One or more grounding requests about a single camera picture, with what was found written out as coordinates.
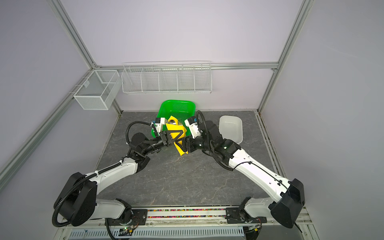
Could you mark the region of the yellow paper napkin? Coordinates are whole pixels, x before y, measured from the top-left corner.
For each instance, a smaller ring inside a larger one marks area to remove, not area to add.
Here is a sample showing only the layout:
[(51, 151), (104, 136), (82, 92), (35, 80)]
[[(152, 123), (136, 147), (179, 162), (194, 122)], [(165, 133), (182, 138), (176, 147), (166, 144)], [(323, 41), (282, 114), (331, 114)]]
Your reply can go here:
[(172, 139), (176, 139), (177, 141), (174, 143), (177, 151), (179, 152), (180, 156), (184, 154), (188, 154), (187, 150), (182, 150), (182, 138), (186, 136), (187, 129), (184, 127), (181, 121), (179, 121), (177, 118), (170, 116), (168, 119), (168, 123), (166, 124), (167, 130), (171, 131), (171, 137)]

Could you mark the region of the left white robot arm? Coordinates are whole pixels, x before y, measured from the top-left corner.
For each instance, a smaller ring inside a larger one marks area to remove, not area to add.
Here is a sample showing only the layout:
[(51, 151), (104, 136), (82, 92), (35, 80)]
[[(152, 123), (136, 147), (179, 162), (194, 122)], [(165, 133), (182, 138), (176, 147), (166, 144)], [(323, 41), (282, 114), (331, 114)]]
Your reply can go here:
[(135, 124), (137, 122), (129, 124), (126, 131), (126, 142), (130, 149), (124, 158), (102, 170), (86, 175), (77, 172), (70, 176), (54, 203), (54, 227), (76, 227), (96, 219), (113, 219), (120, 225), (133, 221), (134, 213), (130, 204), (121, 199), (98, 199), (98, 194), (115, 182), (143, 170), (150, 161), (147, 156), (149, 153), (178, 143), (187, 131), (182, 125), (167, 124), (167, 131), (161, 131), (149, 140), (143, 133), (129, 136), (129, 130)]

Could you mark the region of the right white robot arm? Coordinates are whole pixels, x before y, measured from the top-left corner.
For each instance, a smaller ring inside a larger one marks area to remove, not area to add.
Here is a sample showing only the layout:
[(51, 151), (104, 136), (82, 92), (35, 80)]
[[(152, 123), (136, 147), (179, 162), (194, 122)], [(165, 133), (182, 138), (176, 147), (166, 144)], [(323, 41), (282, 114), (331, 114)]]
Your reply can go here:
[(186, 137), (182, 149), (196, 150), (212, 157), (222, 168), (238, 171), (257, 184), (272, 199), (268, 205), (272, 217), (282, 226), (293, 228), (305, 206), (304, 185), (298, 179), (284, 178), (252, 158), (239, 144), (222, 137), (212, 121), (206, 121), (203, 113), (185, 120), (191, 135)]

